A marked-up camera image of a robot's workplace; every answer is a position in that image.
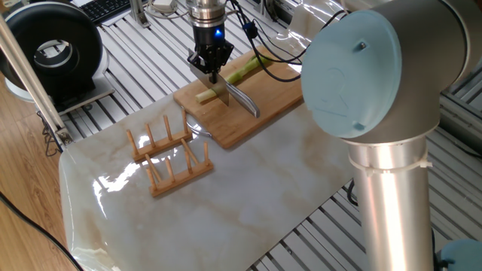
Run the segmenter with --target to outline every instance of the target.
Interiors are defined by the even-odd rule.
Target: wooden peg
[[[171,161],[167,157],[166,157],[166,167],[167,167],[167,172],[169,173],[169,176],[171,177],[172,182],[174,182],[175,179],[174,179],[174,173],[172,172]]]
[[[167,119],[166,115],[164,115],[164,124],[166,125],[167,138],[171,141],[172,140],[171,127],[169,126],[169,120]]]
[[[162,179],[160,178],[159,172],[157,172],[157,170],[156,170],[156,168],[154,167],[154,164],[152,163],[151,158],[149,157],[148,154],[145,155],[145,159],[148,161],[149,168],[151,169],[151,171],[152,171],[152,172],[154,173],[154,175],[156,176],[157,181],[161,182]]]
[[[189,133],[188,130],[188,119],[186,118],[186,110],[182,109],[182,125],[184,125],[184,133],[187,135]]]
[[[154,176],[152,175],[152,171],[150,169],[145,169],[148,172],[149,181],[151,181],[151,186],[153,190],[157,190],[156,181],[154,180]]]
[[[148,131],[149,141],[151,142],[151,147],[156,147],[156,142],[154,141],[154,137],[152,137],[151,127],[148,123],[145,124],[145,130]]]
[[[208,142],[204,142],[204,163],[205,163],[206,165],[209,164]]]
[[[194,161],[194,163],[197,165],[199,162],[197,161],[196,157],[194,156],[193,152],[191,151],[191,149],[188,147],[188,144],[186,143],[186,141],[184,139],[181,139],[181,143],[182,145],[184,146],[184,149],[188,152],[189,156],[191,157],[191,159]]]
[[[139,151],[137,151],[136,143],[134,142],[133,134],[130,132],[130,130],[127,130],[127,138],[130,141],[130,144],[133,146],[133,151],[135,155],[139,154]]]
[[[184,151],[184,155],[186,156],[186,163],[188,165],[188,172],[189,172],[189,174],[193,174],[193,169],[191,167],[191,159],[189,158],[188,152]]]

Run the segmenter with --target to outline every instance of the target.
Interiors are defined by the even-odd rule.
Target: light blue joint cap
[[[471,239],[450,242],[442,249],[441,260],[451,263],[449,271],[482,270],[482,242]]]
[[[304,101],[313,119],[325,132],[345,139],[380,123],[400,80],[397,33],[375,11],[354,12],[318,33],[301,71]]]

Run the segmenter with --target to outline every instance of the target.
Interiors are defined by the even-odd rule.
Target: knife
[[[250,114],[258,118],[261,113],[255,102],[249,96],[247,96],[243,91],[239,88],[235,87],[234,85],[226,82],[226,80],[217,73],[213,73],[210,75],[204,74],[198,68],[193,66],[192,64],[189,65],[191,71],[196,75],[196,77],[209,89],[212,89],[216,92],[218,98],[225,104],[229,105],[229,94],[233,96],[233,98],[241,104],[244,109],[247,110]],[[213,84],[209,80],[209,76],[216,76],[216,84]]]

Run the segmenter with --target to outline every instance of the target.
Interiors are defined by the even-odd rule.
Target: knife handle
[[[226,82],[226,89],[233,96],[233,98],[238,101],[238,103],[244,107],[249,113],[258,118],[260,116],[260,111],[255,102],[249,98],[243,91],[234,85]]]

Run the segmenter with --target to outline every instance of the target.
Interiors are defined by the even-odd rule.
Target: knife blade
[[[225,105],[229,105],[229,92],[227,91],[227,88],[226,88],[226,81],[222,79],[222,77],[218,75],[217,72],[211,73],[211,74],[205,74],[204,72],[200,71],[192,64],[189,64],[189,68],[191,69],[191,72],[194,73],[194,75],[196,75],[199,81],[201,81],[208,89],[212,89],[214,92],[216,92],[216,95],[218,96],[218,98]],[[209,80],[210,75],[216,76],[216,81],[215,81],[216,84],[211,83],[211,81]]]

